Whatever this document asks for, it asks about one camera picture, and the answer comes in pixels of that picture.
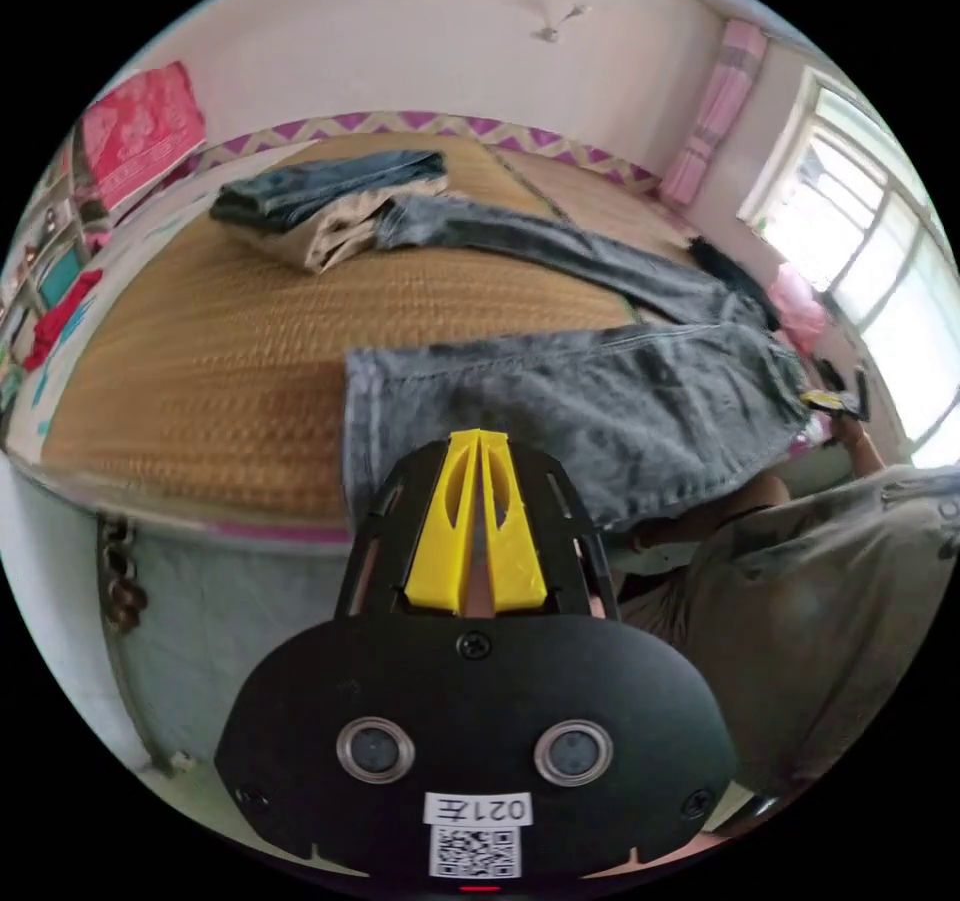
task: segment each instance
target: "black background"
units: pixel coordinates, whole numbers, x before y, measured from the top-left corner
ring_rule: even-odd
[[[5,236],[83,107],[199,1],[3,0]],[[948,235],[960,230],[951,61],[957,0],[761,1],[860,87],[919,170]],[[101,19],[98,3],[125,8]],[[953,588],[894,699],[824,781],[743,841],[640,888],[643,896],[687,888],[746,898],[893,883],[909,890],[940,877],[949,884],[960,798],[950,727],[958,698]],[[220,897],[322,892],[189,822],[120,768],[60,691],[5,584],[2,597],[4,880],[108,896],[144,889]],[[616,880],[620,890],[647,877]],[[600,888],[593,882],[591,894]],[[384,896],[399,895],[385,887]]]

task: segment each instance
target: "red clothing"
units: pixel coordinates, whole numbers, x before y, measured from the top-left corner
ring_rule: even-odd
[[[33,348],[24,359],[23,366],[28,371],[39,368],[47,360],[53,346],[60,337],[80,302],[90,293],[91,288],[103,277],[103,271],[84,271],[73,283],[63,300],[40,318],[33,329]]]

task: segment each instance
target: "yellow plastic part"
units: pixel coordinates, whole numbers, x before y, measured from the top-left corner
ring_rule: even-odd
[[[800,395],[800,400],[804,404],[815,408],[826,408],[828,410],[842,410],[843,401],[831,391],[806,391]]]
[[[547,586],[505,434],[480,432],[487,566],[494,614],[543,607]],[[503,522],[497,525],[497,508]]]
[[[480,432],[456,431],[404,586],[414,607],[463,614],[473,553]]]

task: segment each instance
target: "black metal plate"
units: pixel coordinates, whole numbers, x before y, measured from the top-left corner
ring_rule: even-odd
[[[468,631],[491,639],[483,660],[458,654]],[[401,780],[365,784],[340,766],[337,735],[364,716],[413,740]],[[596,781],[558,788],[537,773],[533,749],[571,718],[603,726],[614,757]],[[689,841],[712,803],[693,816],[684,806],[696,791],[718,797],[735,758],[692,665],[626,625],[373,614],[320,625],[270,654],[237,698],[216,767],[269,843],[391,878],[427,873],[425,792],[528,791],[524,875],[579,877],[622,863],[634,846],[652,860]]]

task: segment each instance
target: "qr code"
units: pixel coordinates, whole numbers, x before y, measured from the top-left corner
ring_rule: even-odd
[[[430,874],[435,878],[519,878],[519,828],[434,826]]]

